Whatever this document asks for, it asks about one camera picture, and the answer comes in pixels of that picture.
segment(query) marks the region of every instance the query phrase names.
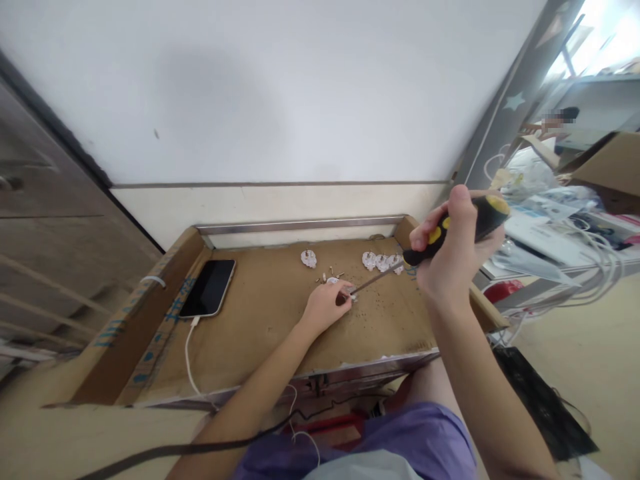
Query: right hand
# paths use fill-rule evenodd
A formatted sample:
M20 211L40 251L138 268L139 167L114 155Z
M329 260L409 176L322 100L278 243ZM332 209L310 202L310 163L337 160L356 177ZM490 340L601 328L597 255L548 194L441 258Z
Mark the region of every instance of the right hand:
M500 248L505 238L503 225L475 243L477 210L471 198L483 195L502 196L497 191L469 191L464 185L456 185L449 200L428 214L426 220L416 227L409 239L411 248L424 251L429 233L437 226L440 217L447 211L451 224L447 238L430 261L418 267L418 285L436 306L454 306L469 302L469 286L479 268Z

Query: smartphone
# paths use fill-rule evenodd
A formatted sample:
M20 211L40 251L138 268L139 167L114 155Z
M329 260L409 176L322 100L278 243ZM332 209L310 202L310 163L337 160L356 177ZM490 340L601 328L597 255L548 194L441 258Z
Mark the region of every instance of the smartphone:
M235 271L235 260L209 260L193 284L180 317L214 317L220 313Z

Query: screwdriver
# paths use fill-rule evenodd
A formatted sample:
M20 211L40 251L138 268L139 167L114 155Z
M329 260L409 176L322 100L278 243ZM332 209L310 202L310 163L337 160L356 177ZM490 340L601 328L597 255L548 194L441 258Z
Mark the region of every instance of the screwdriver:
M510 209L509 204L507 204L503 198L496 195L477 197L471 200L471 202L474 204L476 210L478 210L478 218L475 222L475 242L478 243L507 220ZM351 295L356 294L360 290L368 287L370 284L380 280L386 274L396 270L396 268L402 267L405 263L411 267L416 267L420 265L423 260L433 258L444 244L445 238L447 238L450 223L451 218L447 212L440 218L440 220L438 220L436 228L434 228L429 234L427 248L425 248L424 251L418 252L411 249L404 250L404 252L402 252L402 260L395 265L390 266L380 275L364 282L356 288L356 290L352 291ZM344 294L340 294L336 298L336 305L342 305L345 301L346 298L344 297Z

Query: hand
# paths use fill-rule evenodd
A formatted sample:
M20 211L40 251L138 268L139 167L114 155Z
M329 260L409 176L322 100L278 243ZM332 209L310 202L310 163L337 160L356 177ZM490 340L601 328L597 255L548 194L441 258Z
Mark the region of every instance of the hand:
M430 261L418 268L418 285L436 306L465 305L469 301L469 286L479 268L493 252L500 248L505 238L503 225L475 243L477 211L471 198L483 195L502 196L491 190L469 191L464 185L456 185L449 200L428 214L424 223L416 227L409 239L411 248L423 251L427 247L429 233L447 211L451 224L444 244Z
M351 296L347 290L353 284L338 280L336 283L319 285L307 301L307 308L298 325L304 327L315 337L337 322L346 312L351 310ZM344 293L346 302L339 307L335 304L338 295Z

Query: red object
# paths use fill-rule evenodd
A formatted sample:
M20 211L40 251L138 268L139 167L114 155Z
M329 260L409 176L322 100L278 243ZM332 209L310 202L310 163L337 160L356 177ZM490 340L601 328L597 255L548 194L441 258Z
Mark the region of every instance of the red object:
M484 294L491 303L498 303L500 300L504 300L513 292L524 287L520 280L509 280L490 286L485 290Z
M361 440L362 435L365 431L365 421L368 416L366 413L360 410L352 410L351 413L347 415L341 415L339 417L333 417L325 420L319 420L313 423L304 423L302 425L296 425L296 431L306 431L310 435L328 433L330 431L342 430L349 427L355 427L355 429L360 434L360 438L357 440L353 440L350 442L343 443L341 445L332 445L332 448L342 450L342 451L351 451L356 448ZM291 429L289 426L286 426L283 430L283 433L290 434Z

